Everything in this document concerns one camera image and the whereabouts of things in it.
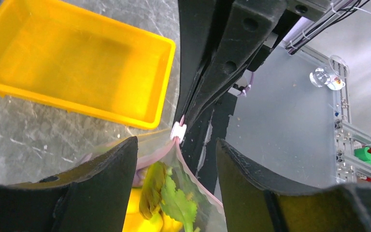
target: yellow plastic tray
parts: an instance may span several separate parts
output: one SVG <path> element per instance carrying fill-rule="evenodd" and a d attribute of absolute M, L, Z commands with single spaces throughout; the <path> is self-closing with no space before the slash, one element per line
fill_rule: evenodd
<path fill-rule="evenodd" d="M 160 123 L 175 43 L 59 0 L 0 6 L 0 94 L 142 129 Z"/>

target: clear plastic cup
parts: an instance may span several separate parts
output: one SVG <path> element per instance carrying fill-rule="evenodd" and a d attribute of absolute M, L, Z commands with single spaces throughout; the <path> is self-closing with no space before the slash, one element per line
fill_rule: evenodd
<path fill-rule="evenodd" d="M 328 64 L 321 65 L 309 74 L 311 83 L 316 87 L 322 87 L 333 82 L 343 82 L 349 76 L 349 67 L 339 56 L 329 57 Z"/>

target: red object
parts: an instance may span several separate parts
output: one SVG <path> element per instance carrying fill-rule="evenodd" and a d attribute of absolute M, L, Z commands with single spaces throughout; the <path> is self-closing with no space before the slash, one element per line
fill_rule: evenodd
<path fill-rule="evenodd" d="M 366 181 L 371 182 L 371 178 L 370 177 L 367 177 L 366 178 Z"/>

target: white wall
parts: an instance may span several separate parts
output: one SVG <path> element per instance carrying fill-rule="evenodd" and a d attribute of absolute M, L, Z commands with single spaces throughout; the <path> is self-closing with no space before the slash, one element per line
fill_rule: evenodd
<path fill-rule="evenodd" d="M 363 9 L 371 12 L 371 1 Z M 371 133 L 371 15 L 358 11 L 307 45 L 328 57 L 338 55 L 348 63 L 352 120 Z"/>

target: gray floor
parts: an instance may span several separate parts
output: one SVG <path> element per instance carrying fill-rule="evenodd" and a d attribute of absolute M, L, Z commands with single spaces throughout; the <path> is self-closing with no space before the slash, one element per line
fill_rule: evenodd
<path fill-rule="evenodd" d="M 173 39 L 177 44 L 161 123 L 170 128 L 179 93 L 180 30 L 176 0 L 66 0 Z M 67 170 L 94 146 L 146 133 L 124 125 L 6 96 L 0 97 L 0 184 L 35 182 Z"/>
<path fill-rule="evenodd" d="M 238 99 L 226 141 L 282 176 L 325 188 L 336 184 L 332 105 L 339 98 L 311 84 L 316 67 L 277 47 Z M 215 195 L 221 198 L 218 184 Z"/>

